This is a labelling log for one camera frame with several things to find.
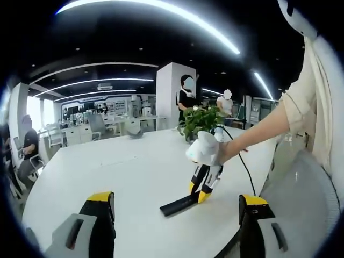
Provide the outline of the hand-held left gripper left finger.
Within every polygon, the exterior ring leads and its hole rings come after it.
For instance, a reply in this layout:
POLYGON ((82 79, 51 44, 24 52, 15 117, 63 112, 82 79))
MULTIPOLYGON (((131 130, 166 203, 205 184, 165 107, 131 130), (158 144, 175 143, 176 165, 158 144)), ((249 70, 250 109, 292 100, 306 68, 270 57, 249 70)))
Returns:
POLYGON ((46 257, 114 257, 114 193, 91 195, 53 233, 46 257))

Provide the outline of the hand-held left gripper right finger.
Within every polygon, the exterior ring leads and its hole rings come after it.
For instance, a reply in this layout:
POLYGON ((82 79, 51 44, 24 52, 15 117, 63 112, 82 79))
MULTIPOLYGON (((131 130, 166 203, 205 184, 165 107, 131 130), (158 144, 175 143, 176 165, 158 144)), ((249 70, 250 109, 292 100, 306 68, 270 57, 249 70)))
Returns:
POLYGON ((240 257, 288 257, 289 245, 268 202, 239 196, 240 257))

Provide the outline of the person's right hand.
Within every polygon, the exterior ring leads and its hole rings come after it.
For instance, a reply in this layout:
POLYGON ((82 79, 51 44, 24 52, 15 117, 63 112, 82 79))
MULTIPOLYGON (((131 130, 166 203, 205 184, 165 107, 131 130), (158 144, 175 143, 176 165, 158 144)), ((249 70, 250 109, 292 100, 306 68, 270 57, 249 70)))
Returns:
POLYGON ((233 147, 232 141, 222 142, 219 144, 219 153, 218 153, 218 163, 223 165, 226 161, 233 157, 233 147))

